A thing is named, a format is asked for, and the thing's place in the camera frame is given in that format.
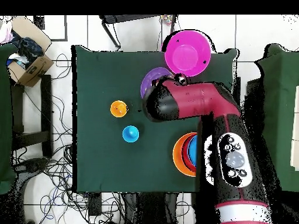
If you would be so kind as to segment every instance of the small orange cup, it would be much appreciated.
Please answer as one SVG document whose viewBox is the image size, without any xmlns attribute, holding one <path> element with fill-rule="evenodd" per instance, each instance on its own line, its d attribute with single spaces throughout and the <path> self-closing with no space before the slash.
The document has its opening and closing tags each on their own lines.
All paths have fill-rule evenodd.
<svg viewBox="0 0 299 224">
<path fill-rule="evenodd" d="M 116 100 L 111 104 L 110 112 L 113 116 L 117 118 L 124 117 L 128 111 L 128 107 L 125 102 L 121 100 Z"/>
</svg>

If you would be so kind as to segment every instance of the cardboard box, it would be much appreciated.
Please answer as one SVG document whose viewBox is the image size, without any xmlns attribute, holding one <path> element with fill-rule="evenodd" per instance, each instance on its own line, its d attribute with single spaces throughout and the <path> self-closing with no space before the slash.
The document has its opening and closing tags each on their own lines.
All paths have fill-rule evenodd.
<svg viewBox="0 0 299 224">
<path fill-rule="evenodd" d="M 12 29 L 22 38 L 29 37 L 34 40 L 43 49 L 43 52 L 52 43 L 51 39 L 26 17 L 14 18 L 12 20 Z M 43 55 L 42 57 L 38 57 L 27 70 L 24 70 L 16 62 L 12 62 L 8 68 L 12 70 L 9 73 L 16 83 L 33 87 L 52 65 L 52 60 Z"/>
</svg>

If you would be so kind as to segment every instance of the small blue bowl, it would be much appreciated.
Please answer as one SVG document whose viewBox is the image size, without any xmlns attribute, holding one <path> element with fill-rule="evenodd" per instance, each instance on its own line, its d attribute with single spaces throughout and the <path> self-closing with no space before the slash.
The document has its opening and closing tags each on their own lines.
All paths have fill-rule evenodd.
<svg viewBox="0 0 299 224">
<path fill-rule="evenodd" d="M 132 125 L 128 125 L 123 130 L 123 139 L 126 142 L 135 142 L 139 138 L 139 130 Z"/>
<path fill-rule="evenodd" d="M 194 136 L 190 142 L 188 147 L 188 155 L 192 164 L 196 167 L 196 146 L 197 146 L 197 135 Z"/>
</svg>

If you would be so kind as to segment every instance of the red bowl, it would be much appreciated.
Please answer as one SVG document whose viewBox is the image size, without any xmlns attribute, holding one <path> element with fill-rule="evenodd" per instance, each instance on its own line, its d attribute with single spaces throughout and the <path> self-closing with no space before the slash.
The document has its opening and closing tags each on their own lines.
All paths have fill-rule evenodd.
<svg viewBox="0 0 299 224">
<path fill-rule="evenodd" d="M 191 162 L 190 158 L 189 158 L 189 155 L 188 155 L 188 147 L 189 147 L 189 143 L 191 141 L 191 139 L 195 136 L 195 135 L 192 135 L 190 137 L 188 137 L 183 146 L 182 146 L 182 158 L 183 158 L 183 162 L 185 164 L 185 166 L 190 170 L 190 171 L 193 171 L 193 172 L 196 172 L 196 166 L 193 165 L 193 163 Z"/>
</svg>

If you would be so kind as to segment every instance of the orange bowl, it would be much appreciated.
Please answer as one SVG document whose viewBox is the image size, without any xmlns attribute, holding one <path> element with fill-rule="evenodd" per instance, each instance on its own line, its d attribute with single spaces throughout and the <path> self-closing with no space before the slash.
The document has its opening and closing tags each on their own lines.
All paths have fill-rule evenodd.
<svg viewBox="0 0 299 224">
<path fill-rule="evenodd" d="M 124 117 L 128 111 L 128 107 L 125 102 L 121 100 L 116 100 L 111 104 L 110 112 L 113 116 L 117 118 Z"/>
<path fill-rule="evenodd" d="M 173 162 L 176 166 L 176 168 L 183 173 L 184 175 L 190 176 L 190 177 L 195 177 L 196 176 L 196 172 L 194 171 L 190 171 L 186 165 L 184 164 L 183 158 L 182 158 L 182 148 L 183 148 L 183 144 L 185 142 L 185 140 L 187 140 L 188 137 L 192 136 L 192 135 L 197 135 L 196 132 L 191 132 L 188 133 L 184 136 L 182 136 L 176 143 L 175 146 L 173 147 L 173 151 L 172 151 L 172 159 Z"/>
</svg>

